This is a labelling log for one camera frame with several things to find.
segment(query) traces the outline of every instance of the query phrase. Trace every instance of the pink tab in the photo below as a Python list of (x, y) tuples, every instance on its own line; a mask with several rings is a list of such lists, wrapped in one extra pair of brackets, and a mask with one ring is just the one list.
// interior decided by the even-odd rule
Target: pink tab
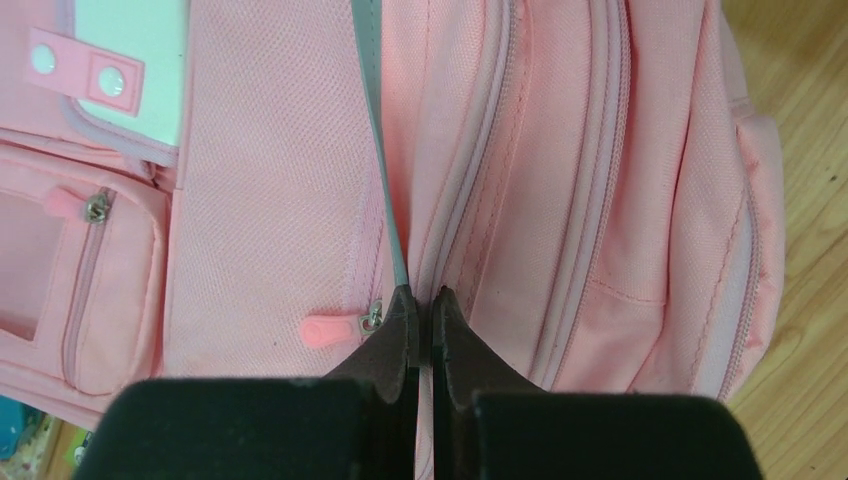
[(44, 198), (44, 212), (51, 217), (82, 220), (85, 200), (62, 187), (56, 187)]
[(300, 324), (300, 339), (309, 348), (323, 348), (360, 338), (358, 315), (311, 315)]
[(138, 114), (144, 63), (37, 28), (29, 31), (29, 59), (27, 82)]

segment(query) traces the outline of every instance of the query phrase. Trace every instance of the pink zipper pull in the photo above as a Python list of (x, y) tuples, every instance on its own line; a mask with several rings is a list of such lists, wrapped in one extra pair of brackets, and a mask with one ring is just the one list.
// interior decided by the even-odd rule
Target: pink zipper pull
[(383, 324), (383, 302), (375, 300), (365, 315), (310, 315), (300, 324), (300, 340), (309, 348), (356, 343)]
[(300, 339), (309, 348), (359, 341), (359, 315), (310, 315), (300, 324)]
[(55, 187), (44, 197), (44, 213), (51, 217), (82, 220), (86, 200), (69, 190)]

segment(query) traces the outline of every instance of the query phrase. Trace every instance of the white snap button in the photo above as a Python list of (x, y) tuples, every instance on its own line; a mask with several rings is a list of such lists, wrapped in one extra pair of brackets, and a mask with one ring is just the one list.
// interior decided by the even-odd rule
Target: white snap button
[(29, 58), (32, 62), (32, 68), (42, 75), (48, 75), (56, 70), (56, 55), (53, 53), (53, 49), (43, 43), (32, 49)]
[(97, 82), (100, 85), (100, 90), (103, 90), (103, 93), (110, 97), (117, 97), (124, 91), (124, 76), (115, 67), (106, 67), (100, 70)]

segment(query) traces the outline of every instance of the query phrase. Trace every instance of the pink strap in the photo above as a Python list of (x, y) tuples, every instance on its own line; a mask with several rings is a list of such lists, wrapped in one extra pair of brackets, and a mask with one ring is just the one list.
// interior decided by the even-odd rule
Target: pink strap
[(144, 63), (37, 28), (29, 30), (28, 56), (28, 83), (138, 114)]

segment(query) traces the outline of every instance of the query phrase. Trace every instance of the black object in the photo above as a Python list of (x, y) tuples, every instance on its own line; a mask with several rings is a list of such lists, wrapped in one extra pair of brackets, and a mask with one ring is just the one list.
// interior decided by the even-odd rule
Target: black object
[(438, 479), (762, 478), (716, 402), (546, 393), (474, 334), (451, 290), (429, 322), (418, 311), (398, 287), (383, 326), (322, 379), (132, 386), (76, 478), (412, 478), (422, 356)]

